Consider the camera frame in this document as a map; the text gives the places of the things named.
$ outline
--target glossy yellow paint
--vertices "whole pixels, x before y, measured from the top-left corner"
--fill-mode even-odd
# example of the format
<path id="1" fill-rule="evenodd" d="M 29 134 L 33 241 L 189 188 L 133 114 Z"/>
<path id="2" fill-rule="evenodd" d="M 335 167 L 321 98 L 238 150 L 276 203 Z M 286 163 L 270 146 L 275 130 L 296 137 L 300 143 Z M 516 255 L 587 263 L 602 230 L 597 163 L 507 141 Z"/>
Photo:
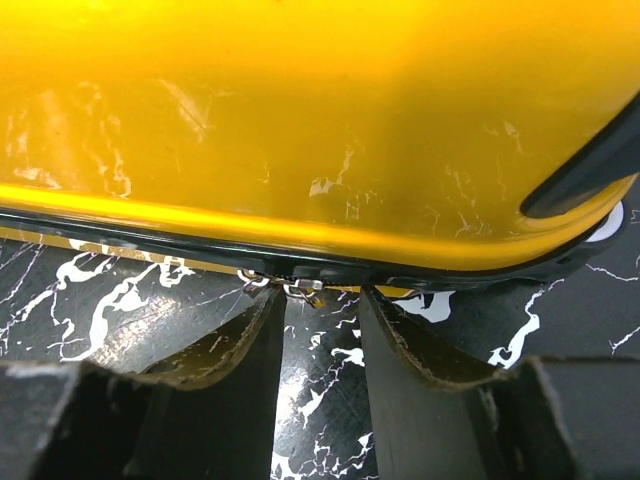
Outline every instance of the glossy yellow paint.
<path id="1" fill-rule="evenodd" d="M 635 0 L 4 0 L 0 205 L 515 265 L 630 186 L 519 214 L 636 94 L 638 18 Z"/>

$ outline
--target floor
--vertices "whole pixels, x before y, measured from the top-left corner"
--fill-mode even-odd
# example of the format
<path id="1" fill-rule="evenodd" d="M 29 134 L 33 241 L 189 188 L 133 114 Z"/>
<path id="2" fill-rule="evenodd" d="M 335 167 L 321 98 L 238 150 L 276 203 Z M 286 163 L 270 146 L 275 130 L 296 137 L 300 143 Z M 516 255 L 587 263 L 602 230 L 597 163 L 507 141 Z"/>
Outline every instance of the floor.
<path id="1" fill-rule="evenodd" d="M 615 246 L 551 285 L 400 300 L 459 348 L 504 368 L 527 354 L 640 354 L 640 185 Z M 0 356 L 90 359 L 141 370 L 250 303 L 239 279 L 5 240 L 0 251 Z M 313 310 L 289 300 L 272 479 L 378 478 L 358 297 L 325 292 Z"/>

